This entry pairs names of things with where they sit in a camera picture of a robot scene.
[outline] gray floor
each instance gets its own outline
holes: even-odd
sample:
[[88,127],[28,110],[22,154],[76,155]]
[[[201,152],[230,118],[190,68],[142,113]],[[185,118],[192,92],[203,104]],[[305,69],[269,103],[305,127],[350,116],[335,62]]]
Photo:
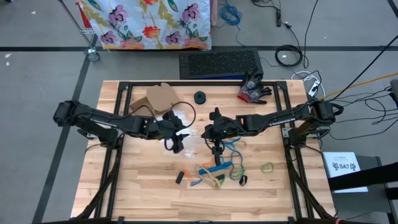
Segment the gray floor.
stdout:
[[[65,0],[76,16],[74,0]],[[293,26],[303,45],[305,28],[315,0],[305,3],[282,1],[283,21]],[[275,27],[272,9],[254,7],[248,0],[229,0],[243,12],[239,41],[246,45],[265,46],[294,44],[286,28]],[[349,0],[320,1],[308,33],[310,46],[379,46],[396,35],[398,19],[387,1]],[[0,47],[80,47],[85,46],[72,22],[57,1],[0,1]],[[213,28],[213,45],[238,46],[236,27]],[[319,70],[327,93],[345,87],[378,54],[378,52],[309,51],[310,66]],[[260,55],[276,65],[273,51]],[[397,71],[398,52],[386,52],[359,82]],[[52,121],[57,103],[69,100],[83,65],[81,52],[0,52],[0,223],[30,223],[39,201],[61,129]],[[262,61],[264,77],[290,79],[292,71],[270,67]],[[301,66],[295,71],[303,70]],[[178,52],[101,52],[101,60],[91,63],[80,101],[95,106],[103,80],[179,79]],[[374,92],[388,86],[390,79],[352,89],[347,94]],[[391,99],[383,103],[394,108]],[[357,103],[347,107],[339,120],[380,116]],[[332,134],[347,138],[383,130],[391,124],[372,126],[371,122],[334,124]],[[380,156],[385,164],[398,161],[393,126],[384,134],[368,138],[336,141],[323,140],[323,151],[354,151],[364,156]],[[76,185],[83,162],[86,140],[76,129],[70,131],[59,172],[54,183],[44,221],[66,220],[69,217]],[[340,210],[347,218],[362,212]],[[386,223],[386,216],[371,213],[358,221]]]

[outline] glove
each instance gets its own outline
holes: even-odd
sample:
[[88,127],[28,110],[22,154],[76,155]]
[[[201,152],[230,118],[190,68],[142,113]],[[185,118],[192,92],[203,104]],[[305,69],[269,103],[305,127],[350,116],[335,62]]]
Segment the glove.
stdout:
[[257,68],[255,68],[250,75],[249,72],[247,71],[244,73],[244,78],[238,96],[242,93],[242,91],[253,89],[261,82],[262,75],[256,73],[257,73]]
[[254,89],[242,91],[238,98],[244,100],[246,103],[257,103],[266,104],[267,101],[260,100],[261,97],[272,95],[272,90],[268,87],[264,88],[262,85],[258,85]]

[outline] wooden tabletop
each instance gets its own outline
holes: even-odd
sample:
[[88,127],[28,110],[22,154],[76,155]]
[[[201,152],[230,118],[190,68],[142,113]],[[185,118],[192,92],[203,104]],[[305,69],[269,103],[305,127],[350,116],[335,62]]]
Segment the wooden tabletop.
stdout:
[[[288,80],[287,84],[292,106],[306,102],[302,81]],[[118,85],[118,81],[104,81],[97,106],[99,110],[113,113]],[[147,87],[135,86],[132,89],[132,101],[144,97]],[[238,86],[172,88],[180,100],[191,103],[197,112],[196,121],[185,130],[185,133],[190,134],[183,140],[185,149],[179,154],[173,154],[164,149],[163,141],[146,141],[127,136],[124,140],[113,219],[124,216],[126,220],[284,221],[287,217],[295,217],[279,126],[268,128],[256,137],[242,138],[237,143],[237,150],[243,155],[245,175],[248,176],[245,186],[226,178],[221,190],[213,190],[205,183],[191,187],[186,176],[181,184],[175,183],[181,170],[189,170],[193,175],[196,164],[212,160],[213,155],[200,134],[207,124],[212,124],[209,113],[215,107],[220,108],[223,116],[233,119],[238,114],[268,114],[276,112],[274,96],[264,97],[268,101],[266,105],[255,105],[236,97]],[[199,90],[206,93],[207,101],[203,105],[197,105],[193,100],[194,93]],[[186,105],[179,105],[174,111],[184,124],[193,119],[192,109]],[[97,140],[89,141],[88,145],[97,143]],[[307,145],[319,149],[315,139],[308,138]],[[86,153],[71,217],[81,213],[98,190],[105,151],[98,146]],[[231,151],[226,149],[223,154],[226,160],[230,160],[230,154]],[[320,153],[304,148],[302,157],[310,190],[325,209],[334,215],[335,209]],[[261,172],[261,166],[266,162],[274,164],[273,173]],[[228,170],[222,172],[229,177]],[[305,216],[303,195],[298,191]],[[106,213],[107,204],[108,194],[104,196],[102,216]]]

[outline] flower print cloth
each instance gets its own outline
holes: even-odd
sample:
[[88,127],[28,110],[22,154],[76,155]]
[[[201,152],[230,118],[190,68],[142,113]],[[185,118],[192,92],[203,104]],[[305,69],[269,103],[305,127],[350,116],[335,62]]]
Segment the flower print cloth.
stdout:
[[211,49],[210,0],[80,0],[104,49]]

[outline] cardboard piece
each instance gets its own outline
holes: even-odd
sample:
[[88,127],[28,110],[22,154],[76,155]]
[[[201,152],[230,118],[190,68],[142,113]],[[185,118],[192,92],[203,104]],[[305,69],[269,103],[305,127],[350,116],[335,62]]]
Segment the cardboard piece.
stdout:
[[[147,96],[143,97],[130,105],[131,111],[136,110],[142,105],[148,106],[156,115],[163,114],[169,110],[173,104],[178,103],[180,99],[172,87],[167,83],[161,83],[160,86],[151,86],[147,89]],[[134,114],[141,116],[151,116],[147,108],[141,108]]]

